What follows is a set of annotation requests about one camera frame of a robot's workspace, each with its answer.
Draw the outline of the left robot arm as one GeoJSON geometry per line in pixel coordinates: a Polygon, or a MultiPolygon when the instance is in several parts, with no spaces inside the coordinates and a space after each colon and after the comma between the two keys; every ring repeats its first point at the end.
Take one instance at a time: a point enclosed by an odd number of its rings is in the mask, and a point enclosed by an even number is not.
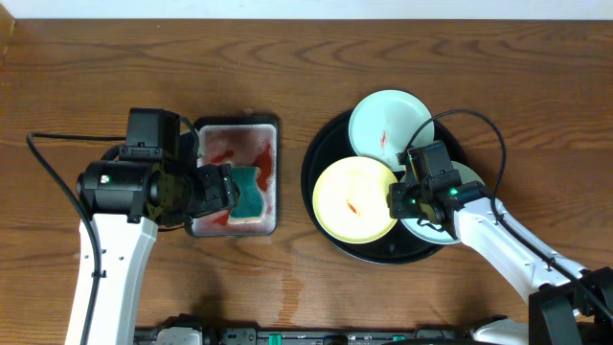
{"type": "Polygon", "coordinates": [[[152,246],[161,227],[238,203],[227,164],[198,167],[96,161],[79,177],[86,212],[79,227],[79,276],[66,341],[129,344],[152,246]]]}

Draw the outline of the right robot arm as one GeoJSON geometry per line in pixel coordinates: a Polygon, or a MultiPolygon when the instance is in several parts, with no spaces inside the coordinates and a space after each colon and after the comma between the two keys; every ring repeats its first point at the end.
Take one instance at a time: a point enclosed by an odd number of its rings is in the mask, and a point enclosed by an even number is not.
{"type": "Polygon", "coordinates": [[[480,254],[527,303],[529,320],[502,317],[469,330],[487,344],[609,344],[612,270],[589,270],[539,239],[515,219],[471,169],[390,187],[391,215],[416,237],[462,243],[480,254]]]}

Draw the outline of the green yellow sponge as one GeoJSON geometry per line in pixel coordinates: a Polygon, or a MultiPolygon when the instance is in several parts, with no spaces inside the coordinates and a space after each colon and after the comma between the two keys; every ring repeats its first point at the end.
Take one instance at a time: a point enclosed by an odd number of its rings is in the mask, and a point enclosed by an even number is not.
{"type": "Polygon", "coordinates": [[[257,167],[236,167],[231,170],[239,191],[238,203],[229,216],[230,224],[254,223],[263,215],[263,198],[258,186],[260,169],[257,167]]]}

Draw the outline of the yellow plate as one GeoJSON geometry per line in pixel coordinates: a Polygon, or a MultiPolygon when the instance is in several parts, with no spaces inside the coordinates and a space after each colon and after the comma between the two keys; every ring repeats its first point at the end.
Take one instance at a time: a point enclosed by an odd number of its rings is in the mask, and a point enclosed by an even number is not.
{"type": "Polygon", "coordinates": [[[387,203],[394,173],[369,157],[352,156],[327,167],[312,193],[315,217],[334,239],[350,244],[374,242],[397,223],[387,203]]]}

